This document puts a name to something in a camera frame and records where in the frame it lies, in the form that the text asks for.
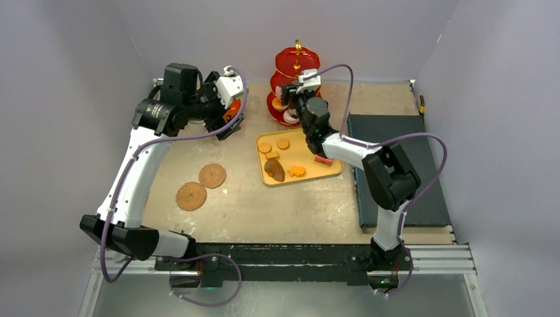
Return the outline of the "red white cake slice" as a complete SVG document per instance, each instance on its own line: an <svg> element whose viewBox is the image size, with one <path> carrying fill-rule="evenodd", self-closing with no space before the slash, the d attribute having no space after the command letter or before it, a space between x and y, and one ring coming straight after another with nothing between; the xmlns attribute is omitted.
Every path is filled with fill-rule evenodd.
<svg viewBox="0 0 560 317"><path fill-rule="evenodd" d="M320 155L316 155L314 157L314 161L320 164L323 164L325 166L331 166L333 164L333 160L330 158L324 158L321 157Z"/></svg>

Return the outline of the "red three tier stand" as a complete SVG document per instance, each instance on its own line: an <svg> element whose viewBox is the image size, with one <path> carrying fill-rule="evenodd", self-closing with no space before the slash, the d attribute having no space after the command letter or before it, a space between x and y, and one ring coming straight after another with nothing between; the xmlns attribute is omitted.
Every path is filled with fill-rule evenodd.
<svg viewBox="0 0 560 317"><path fill-rule="evenodd" d="M273 97L281 99L281 87L296 81L302 71L318 69L319 67L319 55L303 46L299 38L295 40L294 46L284 48L275 56L275 72L269 80L271 91L266 99L268 112L275 121L287 127L298 127L300 125L300 123L296 125L285 123L283 120L284 111L278 112L274 110L271 101Z"/></svg>

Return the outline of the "square scalloped biscuit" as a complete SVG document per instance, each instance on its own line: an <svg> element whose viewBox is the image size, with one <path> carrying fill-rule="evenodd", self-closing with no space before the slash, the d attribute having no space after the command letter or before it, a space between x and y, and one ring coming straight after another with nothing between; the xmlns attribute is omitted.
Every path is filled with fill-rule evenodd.
<svg viewBox="0 0 560 317"><path fill-rule="evenodd" d="M271 151L265 154L265 158L267 160L269 159L278 159L279 158L279 153L277 151Z"/></svg>

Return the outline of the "orange fish cookie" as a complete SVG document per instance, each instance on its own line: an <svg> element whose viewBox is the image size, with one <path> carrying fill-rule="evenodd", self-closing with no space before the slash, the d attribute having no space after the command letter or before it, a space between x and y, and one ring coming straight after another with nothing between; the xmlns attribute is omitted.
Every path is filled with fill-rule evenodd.
<svg viewBox="0 0 560 317"><path fill-rule="evenodd" d="M290 177L300 178L306 174L306 169L303 166L293 166L292 168L288 169L288 173Z"/></svg>

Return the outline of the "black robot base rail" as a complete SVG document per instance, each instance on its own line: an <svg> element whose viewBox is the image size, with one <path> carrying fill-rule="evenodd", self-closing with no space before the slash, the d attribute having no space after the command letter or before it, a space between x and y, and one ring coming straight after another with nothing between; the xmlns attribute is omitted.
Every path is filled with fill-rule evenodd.
<svg viewBox="0 0 560 317"><path fill-rule="evenodd" d="M174 276L193 273L202 287L221 287L225 281L339 282L348 286L397 287L399 276L411 268L409 250L383 252L369 244L242 244L198 242L179 262L162 256L157 271Z"/></svg>

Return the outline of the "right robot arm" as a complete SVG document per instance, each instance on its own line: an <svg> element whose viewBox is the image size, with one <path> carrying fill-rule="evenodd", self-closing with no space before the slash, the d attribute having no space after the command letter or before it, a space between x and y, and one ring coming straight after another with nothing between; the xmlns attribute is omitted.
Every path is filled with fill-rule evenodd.
<svg viewBox="0 0 560 317"><path fill-rule="evenodd" d="M330 125L328 103L316 92L294 83L279 88L281 104L294 110L311 153L346 162L365 173L370 194L378 206L371 239L372 263L386 269L403 251L402 229L406 209L421 180L398 143L381 145L346 137Z"/></svg>

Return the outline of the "round biscuit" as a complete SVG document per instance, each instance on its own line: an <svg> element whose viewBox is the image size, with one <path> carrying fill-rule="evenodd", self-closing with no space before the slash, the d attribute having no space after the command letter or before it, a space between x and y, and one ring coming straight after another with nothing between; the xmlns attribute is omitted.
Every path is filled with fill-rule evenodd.
<svg viewBox="0 0 560 317"><path fill-rule="evenodd" d="M277 148L281 150L286 150L290 147L290 141L286 138L280 138L276 142Z"/></svg>
<svg viewBox="0 0 560 317"><path fill-rule="evenodd" d="M272 151L272 146L268 142L258 143L258 151L262 154L267 154Z"/></svg>

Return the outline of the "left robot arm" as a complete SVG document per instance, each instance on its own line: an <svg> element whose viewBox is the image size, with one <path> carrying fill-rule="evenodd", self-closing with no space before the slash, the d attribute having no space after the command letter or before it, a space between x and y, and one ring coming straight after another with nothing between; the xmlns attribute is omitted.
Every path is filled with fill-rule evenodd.
<svg viewBox="0 0 560 317"><path fill-rule="evenodd" d="M136 107L128 148L114 183L93 215L83 215L80 229L100 246L136 260L171 257L181 270L191 269L197 252L186 234L143 226L145 204L159 166L179 132L202 121L206 137L227 138L242 121L227 118L232 103L246 97L243 76L227 66L203 78L193 65L171 63L162 84Z"/></svg>

